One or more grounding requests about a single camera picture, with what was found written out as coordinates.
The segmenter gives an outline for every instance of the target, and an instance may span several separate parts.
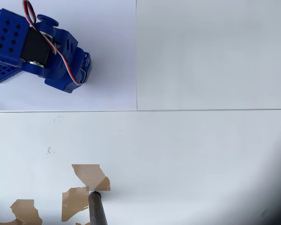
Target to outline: dark metal pole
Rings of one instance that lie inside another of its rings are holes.
[[[89,218],[91,225],[107,225],[101,195],[98,192],[89,195]]]

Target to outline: blue robot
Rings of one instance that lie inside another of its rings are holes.
[[[68,31],[56,28],[57,21],[38,15],[36,22],[30,2],[22,4],[25,17],[0,9],[0,83],[23,70],[72,93],[88,79],[90,54]]]

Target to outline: small stain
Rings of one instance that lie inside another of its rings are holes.
[[[51,149],[51,147],[48,148],[47,155],[51,154],[50,149]]]
[[[266,215],[266,213],[267,213],[267,210],[264,210],[260,216],[264,217]]]

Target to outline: torn paper scrap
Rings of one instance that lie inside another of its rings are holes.
[[[10,208],[15,217],[23,221],[25,225],[41,225],[43,222],[34,207],[33,199],[17,199]]]
[[[90,191],[110,191],[110,182],[99,164],[72,164],[77,177]]]
[[[75,225],[81,225],[81,224],[75,223]],[[90,225],[90,222],[86,223],[85,225]]]
[[[1,223],[0,222],[0,225],[24,225],[24,223],[21,220],[16,218],[16,219],[14,219],[11,222],[6,222],[6,223]]]
[[[61,221],[68,221],[79,211],[89,207],[89,191],[87,187],[73,187],[62,193]]]

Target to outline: white table surface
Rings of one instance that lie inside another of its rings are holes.
[[[138,109],[281,108],[281,0],[138,0]]]
[[[0,113],[0,221],[32,198],[43,225],[87,222],[60,221],[72,163],[109,177],[109,225],[257,224],[281,204],[281,111]]]

